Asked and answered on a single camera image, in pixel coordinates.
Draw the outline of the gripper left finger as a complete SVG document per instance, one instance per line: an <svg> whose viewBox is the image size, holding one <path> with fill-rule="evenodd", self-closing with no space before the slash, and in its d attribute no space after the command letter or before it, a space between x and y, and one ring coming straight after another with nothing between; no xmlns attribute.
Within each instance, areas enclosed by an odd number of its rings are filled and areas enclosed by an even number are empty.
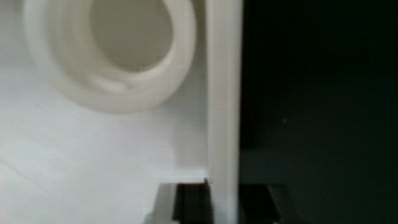
<svg viewBox="0 0 398 224"><path fill-rule="evenodd" d="M207 181L161 183L154 201L154 224L212 224Z"/></svg>

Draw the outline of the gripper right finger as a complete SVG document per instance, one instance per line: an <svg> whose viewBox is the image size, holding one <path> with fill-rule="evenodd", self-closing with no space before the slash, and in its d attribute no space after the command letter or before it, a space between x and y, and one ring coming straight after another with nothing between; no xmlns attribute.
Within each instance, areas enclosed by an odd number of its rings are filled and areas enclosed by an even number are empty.
<svg viewBox="0 0 398 224"><path fill-rule="evenodd" d="M287 224L282 185L241 184L237 189L239 224Z"/></svg>

